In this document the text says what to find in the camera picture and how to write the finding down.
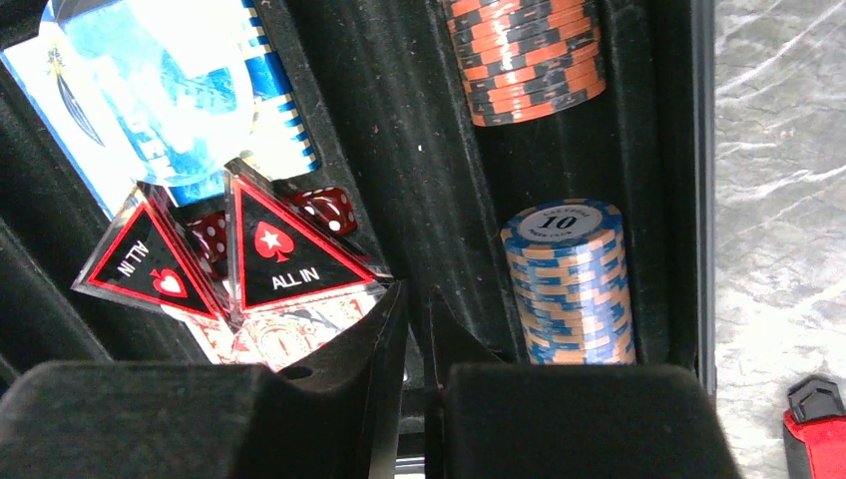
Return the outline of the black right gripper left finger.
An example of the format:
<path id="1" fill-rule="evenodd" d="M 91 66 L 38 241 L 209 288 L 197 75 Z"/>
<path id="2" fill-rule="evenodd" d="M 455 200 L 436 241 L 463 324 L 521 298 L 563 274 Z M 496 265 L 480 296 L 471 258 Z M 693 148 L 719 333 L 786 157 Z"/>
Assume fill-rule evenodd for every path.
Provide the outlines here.
<path id="1" fill-rule="evenodd" d="M 279 370 L 41 364 L 1 401 L 5 478 L 390 478 L 407 286 Z"/>

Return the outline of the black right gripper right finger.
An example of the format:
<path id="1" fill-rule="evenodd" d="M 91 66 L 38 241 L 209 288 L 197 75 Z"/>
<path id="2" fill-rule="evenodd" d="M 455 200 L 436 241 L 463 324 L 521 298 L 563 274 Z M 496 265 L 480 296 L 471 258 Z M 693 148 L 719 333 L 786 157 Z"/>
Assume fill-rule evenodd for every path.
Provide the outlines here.
<path id="1" fill-rule="evenodd" d="M 714 405 L 667 365 L 499 360 L 429 291 L 422 322 L 429 478 L 735 478 Z"/>

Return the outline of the red playing card deck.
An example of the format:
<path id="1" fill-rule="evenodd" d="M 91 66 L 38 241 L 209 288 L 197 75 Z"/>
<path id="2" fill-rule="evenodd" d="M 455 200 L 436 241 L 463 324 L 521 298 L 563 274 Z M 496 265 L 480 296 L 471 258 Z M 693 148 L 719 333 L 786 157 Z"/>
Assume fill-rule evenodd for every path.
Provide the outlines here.
<path id="1" fill-rule="evenodd" d="M 165 306 L 182 322 L 213 364 L 263 364 L 278 371 L 314 352 L 362 319 L 384 295 L 360 291 L 255 313 L 232 328 Z"/>

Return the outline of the red all-in triangle button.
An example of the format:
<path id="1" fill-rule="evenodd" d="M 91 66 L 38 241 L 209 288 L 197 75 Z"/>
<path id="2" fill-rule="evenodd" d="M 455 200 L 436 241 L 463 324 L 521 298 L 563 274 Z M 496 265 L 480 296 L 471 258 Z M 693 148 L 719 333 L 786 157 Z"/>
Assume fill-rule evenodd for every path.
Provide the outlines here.
<path id="1" fill-rule="evenodd" d="M 240 322 L 285 307 L 385 290 L 392 274 L 279 197 L 242 159 L 224 167 L 228 287 Z"/>

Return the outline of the poker chip roll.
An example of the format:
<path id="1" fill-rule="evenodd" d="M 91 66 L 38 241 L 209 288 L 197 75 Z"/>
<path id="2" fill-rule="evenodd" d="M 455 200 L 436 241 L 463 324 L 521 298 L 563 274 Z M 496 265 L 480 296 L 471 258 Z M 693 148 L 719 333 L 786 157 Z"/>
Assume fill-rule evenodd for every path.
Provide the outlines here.
<path id="1" fill-rule="evenodd" d="M 624 217 L 613 204 L 567 199 L 530 207 L 500 231 L 534 364 L 634 364 Z"/>
<path id="2" fill-rule="evenodd" d="M 477 127 L 541 119 L 606 89 L 594 1 L 465 0 L 441 7 Z"/>

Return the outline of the black foam-lined carrying case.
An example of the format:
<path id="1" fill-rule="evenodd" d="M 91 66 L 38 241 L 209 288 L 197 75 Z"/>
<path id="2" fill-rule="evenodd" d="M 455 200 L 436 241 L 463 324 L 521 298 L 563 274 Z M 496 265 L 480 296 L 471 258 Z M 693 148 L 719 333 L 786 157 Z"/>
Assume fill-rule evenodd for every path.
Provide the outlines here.
<path id="1" fill-rule="evenodd" d="M 710 1 L 604 1 L 609 88 L 551 117 L 476 128 L 432 1 L 273 1 L 261 9 L 356 241 L 407 286 L 397 454 L 425 458 L 422 322 L 438 288 L 499 360 L 527 362 L 498 229 L 567 196 L 625 216 L 638 365 L 689 371 L 713 403 Z M 48 362 L 211 365 L 162 316 L 70 290 L 103 213 L 1 70 L 1 401 Z"/>

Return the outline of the blue playing card deck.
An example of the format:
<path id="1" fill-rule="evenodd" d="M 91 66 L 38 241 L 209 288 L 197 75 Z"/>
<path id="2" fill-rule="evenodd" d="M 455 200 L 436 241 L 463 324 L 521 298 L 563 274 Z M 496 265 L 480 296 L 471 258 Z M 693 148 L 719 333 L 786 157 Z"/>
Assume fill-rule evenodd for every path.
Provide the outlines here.
<path id="1" fill-rule="evenodd" d="M 128 165 L 110 155 L 92 119 L 83 111 L 77 94 L 71 91 L 68 80 L 61 73 L 57 48 L 40 32 L 48 2 L 40 1 L 36 5 L 40 18 L 35 37 L 3 48 L 1 60 L 100 209 L 112 217 L 121 208 L 130 189 L 142 181 L 133 179 Z M 283 65 L 264 32 L 255 3 L 237 2 L 242 6 L 243 16 L 240 48 L 250 74 L 254 99 L 251 133 L 237 158 L 244 159 L 273 180 L 313 172 L 319 161 L 298 113 Z M 163 187 L 178 207 L 216 199 L 223 192 L 223 166 L 196 183 Z"/>

